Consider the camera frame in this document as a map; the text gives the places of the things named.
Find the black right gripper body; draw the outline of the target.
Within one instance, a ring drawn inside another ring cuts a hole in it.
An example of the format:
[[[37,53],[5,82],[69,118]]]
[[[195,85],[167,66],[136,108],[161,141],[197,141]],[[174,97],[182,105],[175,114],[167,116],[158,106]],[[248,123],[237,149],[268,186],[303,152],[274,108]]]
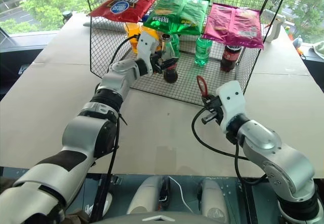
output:
[[[220,99],[211,99],[215,105],[215,111],[209,111],[209,115],[205,116],[201,119],[203,124],[207,124],[208,122],[215,120],[217,124],[221,124],[223,120],[223,110],[221,108],[222,102]]]

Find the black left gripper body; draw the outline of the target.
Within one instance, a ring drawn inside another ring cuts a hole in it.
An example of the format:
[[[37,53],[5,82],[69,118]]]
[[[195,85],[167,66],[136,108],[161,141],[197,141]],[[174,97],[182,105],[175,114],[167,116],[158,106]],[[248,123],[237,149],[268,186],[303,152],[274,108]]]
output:
[[[162,66],[164,63],[159,63],[158,59],[161,57],[160,54],[152,54],[150,55],[150,63],[152,65],[153,74],[162,74],[163,69]]]

